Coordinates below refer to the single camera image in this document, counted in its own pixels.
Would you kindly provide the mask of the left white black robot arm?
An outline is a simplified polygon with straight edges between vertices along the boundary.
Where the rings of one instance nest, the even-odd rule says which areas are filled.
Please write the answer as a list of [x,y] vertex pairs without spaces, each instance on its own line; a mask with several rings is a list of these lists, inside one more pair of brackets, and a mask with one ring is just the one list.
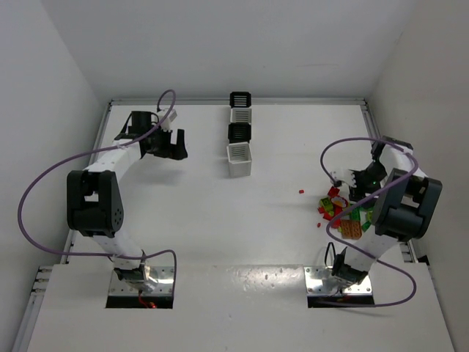
[[129,168],[146,154],[180,161],[187,158],[185,132],[177,130],[171,142],[174,109],[132,111],[111,150],[93,164],[67,176],[67,223],[70,229],[92,238],[110,254],[117,278],[139,293],[151,293],[158,285],[155,270],[144,250],[124,230],[124,206],[119,182]]

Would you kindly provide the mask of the orange lego plate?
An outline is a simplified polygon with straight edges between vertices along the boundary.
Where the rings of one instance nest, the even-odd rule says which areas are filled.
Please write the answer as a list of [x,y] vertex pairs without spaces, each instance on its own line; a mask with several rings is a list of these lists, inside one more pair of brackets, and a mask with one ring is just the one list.
[[361,223],[355,220],[341,220],[341,237],[348,240],[358,240],[362,237]]

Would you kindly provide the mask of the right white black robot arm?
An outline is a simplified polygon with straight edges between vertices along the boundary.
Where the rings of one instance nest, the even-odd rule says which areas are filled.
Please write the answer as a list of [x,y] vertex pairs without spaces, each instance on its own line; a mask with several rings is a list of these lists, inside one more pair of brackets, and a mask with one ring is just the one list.
[[392,185],[361,205],[372,207],[374,232],[346,246],[334,260],[332,277],[344,286],[362,282],[389,249],[426,233],[443,184],[415,166],[408,158],[412,153],[411,144],[384,136],[372,142],[372,162],[365,169],[332,172],[335,185],[349,186],[352,202]]

